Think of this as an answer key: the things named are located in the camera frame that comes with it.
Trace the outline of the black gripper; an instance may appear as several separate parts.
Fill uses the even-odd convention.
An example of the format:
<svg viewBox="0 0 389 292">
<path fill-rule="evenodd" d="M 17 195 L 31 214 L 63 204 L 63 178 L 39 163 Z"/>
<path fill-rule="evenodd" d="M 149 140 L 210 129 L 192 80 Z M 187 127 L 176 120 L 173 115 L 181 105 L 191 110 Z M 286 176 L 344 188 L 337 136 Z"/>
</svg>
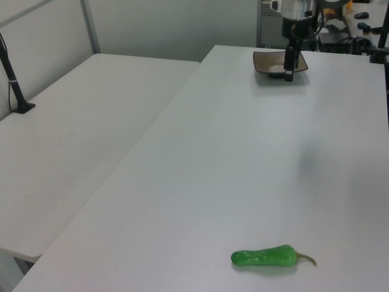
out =
<svg viewBox="0 0 389 292">
<path fill-rule="evenodd" d="M 287 46 L 284 56 L 284 80 L 292 82 L 294 78 L 294 70 L 298 68 L 301 55 L 302 40 L 309 40 L 314 37 L 317 29 L 317 18 L 307 19 L 289 19 L 283 18 L 281 35 L 290 42 L 297 41 L 296 47 Z"/>
</svg>

